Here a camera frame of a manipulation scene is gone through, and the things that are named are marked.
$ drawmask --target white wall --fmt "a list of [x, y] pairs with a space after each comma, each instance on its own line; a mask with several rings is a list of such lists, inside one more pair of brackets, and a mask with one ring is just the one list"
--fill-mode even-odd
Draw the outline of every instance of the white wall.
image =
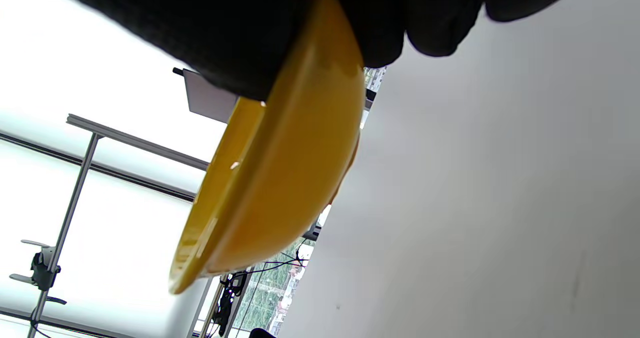
[[279, 338], [640, 332], [640, 0], [389, 67]]

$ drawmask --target black glove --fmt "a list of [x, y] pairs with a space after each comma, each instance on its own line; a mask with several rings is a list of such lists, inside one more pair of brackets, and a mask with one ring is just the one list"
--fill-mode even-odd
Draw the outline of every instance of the black glove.
[[[198, 70], [218, 87], [266, 100], [309, 0], [80, 0]], [[393, 62], [404, 33], [416, 49], [446, 56], [483, 3], [512, 21], [557, 0], [340, 0], [367, 67]]]

